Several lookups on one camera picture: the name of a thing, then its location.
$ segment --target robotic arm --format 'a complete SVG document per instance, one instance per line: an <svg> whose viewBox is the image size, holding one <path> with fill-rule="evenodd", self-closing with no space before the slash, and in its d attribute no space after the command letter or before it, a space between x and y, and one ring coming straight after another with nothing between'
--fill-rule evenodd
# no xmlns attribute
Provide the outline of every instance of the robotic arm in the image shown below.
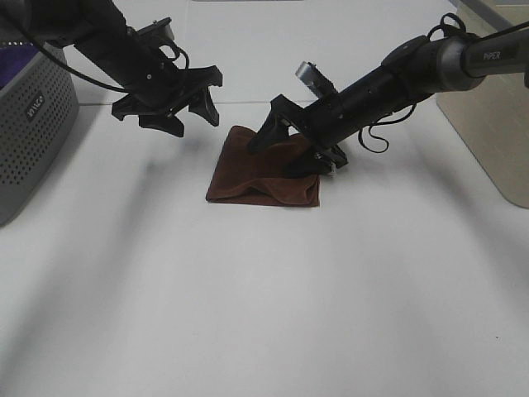
<svg viewBox="0 0 529 397"><path fill-rule="evenodd" d="M128 93L114 103L112 115L119 120L138 115L141 127L183 136L176 113L186 106L218 126L209 87L222 86L222 74L216 66L189 69L170 22L165 18L135 31L112 0L0 0L0 39L74 45ZM161 50L164 46L174 58ZM174 64L181 55L185 69Z"/></svg>
<svg viewBox="0 0 529 397"><path fill-rule="evenodd" d="M446 24L446 17L454 19L459 27ZM428 36L399 46L381 66L341 92L315 65L303 63L296 75L319 99L301 108L279 95L248 150L256 153L287 140L288 129L294 127L312 147L284 173L290 177L324 175L334 166L347 164L339 142L358 132L360 144L365 146L361 135L365 127L369 127L370 134L374 126L401 122L411 116L417 103L434 93L467 91L481 84L487 75L524 71L529 88L529 30L520 31L527 26L529 23L480 39L467 33L456 15L447 14ZM445 38L431 41L437 30L443 30ZM380 121L410 106L412 111L403 119Z"/></svg>

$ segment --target gray plastic basket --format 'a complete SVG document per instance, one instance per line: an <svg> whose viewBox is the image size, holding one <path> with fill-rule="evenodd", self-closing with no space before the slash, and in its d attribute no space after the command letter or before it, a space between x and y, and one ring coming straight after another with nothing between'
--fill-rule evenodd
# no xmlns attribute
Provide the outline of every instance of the gray plastic basket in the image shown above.
<svg viewBox="0 0 529 397"><path fill-rule="evenodd" d="M46 49L65 62L62 50ZM0 226L28 201L78 111L71 76L41 53L0 89Z"/></svg>

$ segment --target white tabletop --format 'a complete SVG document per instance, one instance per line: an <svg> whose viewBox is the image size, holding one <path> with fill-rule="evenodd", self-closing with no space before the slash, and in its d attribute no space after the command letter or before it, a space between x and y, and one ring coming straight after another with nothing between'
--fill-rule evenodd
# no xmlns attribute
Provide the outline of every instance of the white tabletop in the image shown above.
<svg viewBox="0 0 529 397"><path fill-rule="evenodd" d="M180 113L177 139L81 108L0 229L2 397L527 394L529 212L433 100L379 130L384 155L346 141L311 209L205 201L229 128L269 105L218 110L219 128Z"/></svg>

